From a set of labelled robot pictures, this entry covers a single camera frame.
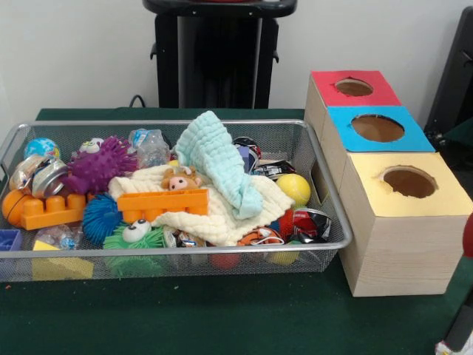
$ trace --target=wire mesh basket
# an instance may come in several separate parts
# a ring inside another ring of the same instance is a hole
[[[262,158],[288,160],[311,182],[307,207],[332,219],[327,243],[301,245],[204,248],[101,249],[86,240],[78,250],[32,251],[36,231],[22,231],[20,251],[0,251],[0,281],[104,279],[215,274],[322,272],[352,239],[350,224],[338,198],[319,142],[304,121],[222,121],[232,137],[253,138]],[[75,121],[20,124],[10,131],[0,149],[4,170],[0,198],[8,193],[7,179],[23,158],[24,147],[35,138],[50,138],[68,160],[93,137],[128,137],[133,129],[161,129],[174,145],[190,121]],[[319,178],[314,183],[313,177]],[[0,229],[12,226],[2,217]]]

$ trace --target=green spiky ball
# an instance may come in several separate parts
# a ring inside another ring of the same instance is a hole
[[[152,229],[135,243],[127,243],[123,240],[123,230],[126,227],[126,224],[119,225],[111,236],[105,238],[103,248],[152,249],[165,247],[163,227]],[[155,277],[163,274],[166,257],[162,255],[106,257],[105,263],[112,271],[114,277]]]

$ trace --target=yellow block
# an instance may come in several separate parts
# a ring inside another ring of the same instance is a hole
[[[50,244],[37,240],[33,251],[60,250]],[[78,257],[34,258],[32,261],[33,280],[71,280],[91,279],[94,264]]]

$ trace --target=circular hole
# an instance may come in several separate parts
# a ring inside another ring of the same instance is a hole
[[[339,92],[348,96],[368,96],[373,92],[373,88],[362,80],[345,78],[335,84]]]
[[[396,166],[383,173],[382,179],[404,196],[424,198],[438,189],[435,179],[414,166]]]
[[[383,115],[360,115],[352,120],[355,131],[363,138],[375,142],[393,142],[404,136],[404,128]]]

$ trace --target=wooden box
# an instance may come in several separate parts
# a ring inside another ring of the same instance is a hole
[[[321,147],[340,189],[347,152],[434,152],[403,106],[328,107]]]
[[[379,71],[311,72],[304,119],[320,141],[328,107],[400,105]]]
[[[353,296],[445,292],[473,202],[438,153],[349,153],[340,197]]]

